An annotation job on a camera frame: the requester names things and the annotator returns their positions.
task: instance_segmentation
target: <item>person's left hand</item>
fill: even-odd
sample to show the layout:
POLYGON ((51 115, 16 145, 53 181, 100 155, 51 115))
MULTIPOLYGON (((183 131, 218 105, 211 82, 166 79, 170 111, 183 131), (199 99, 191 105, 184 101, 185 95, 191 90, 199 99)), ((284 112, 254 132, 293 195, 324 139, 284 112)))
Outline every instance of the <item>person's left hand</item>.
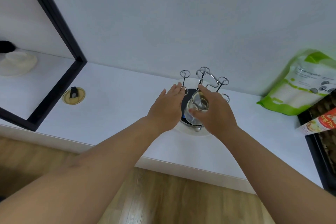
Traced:
POLYGON ((166 94, 164 89, 150 108, 147 118, 157 126, 160 133, 173 129, 182 116, 181 103, 185 89, 179 82, 174 84, 166 94))

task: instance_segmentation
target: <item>wooden floor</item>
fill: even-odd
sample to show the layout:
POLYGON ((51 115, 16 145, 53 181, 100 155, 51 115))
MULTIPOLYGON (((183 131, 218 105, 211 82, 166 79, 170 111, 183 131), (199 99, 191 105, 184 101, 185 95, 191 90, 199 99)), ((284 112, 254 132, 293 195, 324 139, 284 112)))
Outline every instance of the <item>wooden floor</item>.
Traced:
MULTIPOLYGON (((10 196, 74 156, 0 137, 0 195, 10 196)), ((274 222, 256 195, 135 167, 99 221, 107 223, 274 222)))

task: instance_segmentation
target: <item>person's left arm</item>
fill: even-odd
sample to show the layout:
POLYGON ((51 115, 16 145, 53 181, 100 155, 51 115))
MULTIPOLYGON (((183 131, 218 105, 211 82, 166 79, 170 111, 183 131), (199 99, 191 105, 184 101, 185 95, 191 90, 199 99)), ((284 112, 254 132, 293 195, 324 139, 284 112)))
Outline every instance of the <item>person's left arm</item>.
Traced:
POLYGON ((148 115, 0 203, 0 223, 97 223, 149 145, 181 118, 181 83, 148 115))

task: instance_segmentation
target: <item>green plastic package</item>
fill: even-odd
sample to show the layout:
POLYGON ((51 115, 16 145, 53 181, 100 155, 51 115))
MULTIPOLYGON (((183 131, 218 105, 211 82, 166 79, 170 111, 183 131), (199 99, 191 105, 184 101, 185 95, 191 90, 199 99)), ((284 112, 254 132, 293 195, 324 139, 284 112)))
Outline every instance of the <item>green plastic package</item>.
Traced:
POLYGON ((257 104, 286 115, 298 115, 336 88, 336 61, 322 52, 297 56, 288 73, 257 104))

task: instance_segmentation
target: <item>person's right hand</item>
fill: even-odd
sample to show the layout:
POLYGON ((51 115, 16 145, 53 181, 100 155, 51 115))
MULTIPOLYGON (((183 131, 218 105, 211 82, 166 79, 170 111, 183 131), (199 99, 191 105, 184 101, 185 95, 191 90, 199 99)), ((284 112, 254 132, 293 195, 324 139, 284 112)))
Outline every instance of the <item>person's right hand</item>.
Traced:
POLYGON ((191 115, 199 119, 207 131, 217 138, 221 137, 223 133, 238 128, 233 112, 222 95, 218 92, 211 92, 203 85, 199 85, 198 87, 208 99, 209 109, 207 112, 189 109, 191 115))

